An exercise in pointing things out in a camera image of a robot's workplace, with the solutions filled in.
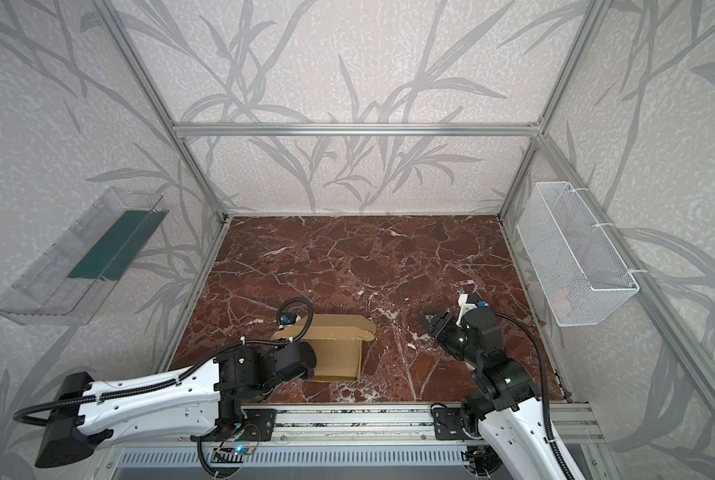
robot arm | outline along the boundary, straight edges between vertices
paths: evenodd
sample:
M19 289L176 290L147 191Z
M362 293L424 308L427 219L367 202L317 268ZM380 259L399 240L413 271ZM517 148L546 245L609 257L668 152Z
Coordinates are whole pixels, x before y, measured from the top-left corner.
M549 418L544 359L533 334L521 322L492 312L474 295L461 295L459 305L457 320L439 312L427 333L455 359L474 368L472 377L480 393L462 400L464 429L469 436L486 440L514 478L583 480ZM514 322L533 343L542 372L541 391L525 367L506 355L496 315Z
M243 401L271 392L282 382L310 378L315 365L308 343L291 342L265 354L256 346L240 346L181 380L189 369L116 382L94 382L86 372L75 373L64 378L55 401L110 398L130 389L142 393L52 409L35 466L68 465L91 456L100 444L133 438L179 434L220 442L236 437L245 424ZM152 389L169 379L177 381Z

black motor housing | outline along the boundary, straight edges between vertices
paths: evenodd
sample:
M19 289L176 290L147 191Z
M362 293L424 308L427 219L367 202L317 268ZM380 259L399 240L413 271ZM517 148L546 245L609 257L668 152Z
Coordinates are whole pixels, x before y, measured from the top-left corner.
M54 401L81 397L91 382L93 378L87 372L67 375ZM109 428L94 435L83 435L77 430L83 423L83 418L78 416L79 411L80 405L51 411L35 461L37 468L61 467L84 460L93 454L99 443L112 437L113 431Z

black mounting plate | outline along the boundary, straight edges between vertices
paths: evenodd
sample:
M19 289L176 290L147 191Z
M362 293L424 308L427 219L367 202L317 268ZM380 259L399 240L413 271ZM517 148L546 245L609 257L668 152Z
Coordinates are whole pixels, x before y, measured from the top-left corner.
M461 419L461 408L432 408L432 418L435 424L435 438L438 440L472 440L464 433Z
M237 441L269 442L272 439L274 419L277 416L277 410L274 408L249 408L244 410L244 412L248 415L247 421L250 425L245 427L245 430Z

green foam strip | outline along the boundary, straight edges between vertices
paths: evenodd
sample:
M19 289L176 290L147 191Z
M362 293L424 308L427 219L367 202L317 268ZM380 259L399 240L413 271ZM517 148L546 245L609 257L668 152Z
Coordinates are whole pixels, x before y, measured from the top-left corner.
M167 210L123 212L67 277L120 280L167 213Z

transparent acrylic container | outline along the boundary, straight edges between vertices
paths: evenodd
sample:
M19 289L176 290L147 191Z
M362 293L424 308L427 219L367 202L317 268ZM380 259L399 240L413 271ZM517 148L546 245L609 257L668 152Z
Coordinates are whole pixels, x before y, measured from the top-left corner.
M536 183L517 231L560 326L596 325L639 291L569 182Z
M0 315L22 325L88 324L168 213L158 208L161 199L162 195L114 187L104 192L0 296ZM127 222L122 234L105 236L126 212L141 213L134 214L135 220ZM93 253L103 237L107 248L103 254Z

